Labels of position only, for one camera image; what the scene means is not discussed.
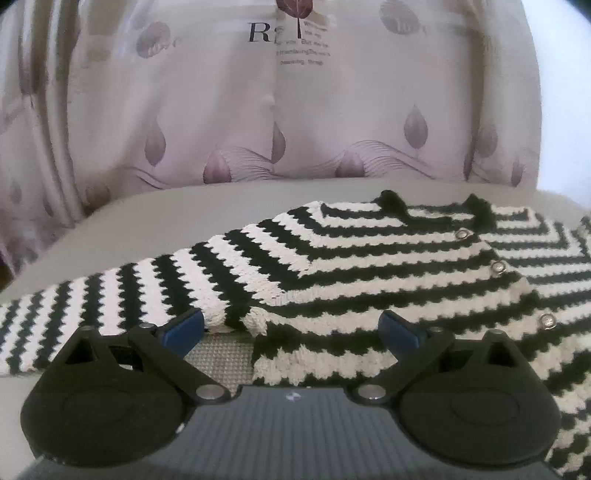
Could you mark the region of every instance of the metallic button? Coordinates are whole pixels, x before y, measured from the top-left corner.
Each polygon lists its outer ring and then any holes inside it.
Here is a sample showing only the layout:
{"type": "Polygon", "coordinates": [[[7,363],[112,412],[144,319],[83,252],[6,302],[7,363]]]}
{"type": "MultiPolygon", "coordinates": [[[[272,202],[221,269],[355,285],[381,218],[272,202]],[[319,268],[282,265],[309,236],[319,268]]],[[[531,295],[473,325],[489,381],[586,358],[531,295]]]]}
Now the metallic button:
{"type": "Polygon", "coordinates": [[[201,385],[195,391],[197,396],[203,400],[217,400],[218,398],[222,398],[225,392],[221,385],[214,384],[201,385]]]}
{"type": "Polygon", "coordinates": [[[507,266],[502,261],[496,261],[491,263],[491,270],[495,275],[502,275],[507,270],[507,266]]]}
{"type": "Polygon", "coordinates": [[[472,232],[470,230],[468,230],[466,228],[460,228],[456,232],[456,238],[458,240],[464,240],[464,239],[468,238],[471,234],[472,234],[472,232]]]}
{"type": "Polygon", "coordinates": [[[379,400],[380,398],[384,398],[386,396],[386,391],[383,387],[379,385],[361,385],[357,389],[357,393],[361,398],[366,400],[379,400]]]}
{"type": "Polygon", "coordinates": [[[540,316],[540,325],[544,330],[551,330],[556,327],[556,317],[551,313],[544,313],[540,316]]]}

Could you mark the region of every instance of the black and white striped garment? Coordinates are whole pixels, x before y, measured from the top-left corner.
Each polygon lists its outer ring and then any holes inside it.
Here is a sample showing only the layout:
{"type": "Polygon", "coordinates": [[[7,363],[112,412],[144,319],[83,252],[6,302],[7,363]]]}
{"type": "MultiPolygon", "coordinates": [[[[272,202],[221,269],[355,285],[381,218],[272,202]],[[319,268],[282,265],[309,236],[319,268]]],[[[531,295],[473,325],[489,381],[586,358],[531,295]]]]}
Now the black and white striped garment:
{"type": "Polygon", "coordinates": [[[570,231],[474,196],[443,207],[407,207],[389,191],[312,202],[0,306],[0,374],[46,367],[81,325],[113,335],[191,306],[211,332],[250,331],[253,380],[271,385],[349,384],[395,363],[376,334],[384,309],[460,338],[499,328],[563,412],[550,465],[591,478],[590,246],[588,219],[570,231]]]}

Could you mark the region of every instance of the knitted fabric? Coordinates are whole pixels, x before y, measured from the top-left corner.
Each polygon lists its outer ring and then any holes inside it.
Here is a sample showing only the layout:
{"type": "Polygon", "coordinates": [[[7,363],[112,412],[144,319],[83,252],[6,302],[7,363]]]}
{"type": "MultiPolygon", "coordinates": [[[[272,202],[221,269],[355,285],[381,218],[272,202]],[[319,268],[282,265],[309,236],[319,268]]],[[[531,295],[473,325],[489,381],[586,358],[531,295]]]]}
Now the knitted fabric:
{"type": "MultiPolygon", "coordinates": [[[[589,227],[584,219],[570,231],[527,207],[473,196],[443,207],[407,207],[392,192],[371,203],[312,202],[1,305],[0,374],[45,368],[79,326],[116,335],[199,307],[210,332],[255,337],[255,383],[355,384],[396,361],[376,332],[391,309],[459,338],[506,331],[563,413],[550,465],[566,479],[589,478],[589,227]],[[468,236],[456,235],[460,228],[468,236]],[[498,261],[502,274],[491,268],[498,261]],[[545,313],[555,328],[541,326],[545,313]]],[[[224,355],[207,342],[191,354],[202,367],[207,348],[224,355]]],[[[229,365],[217,375],[226,370],[232,387],[248,371],[229,365]]]]}

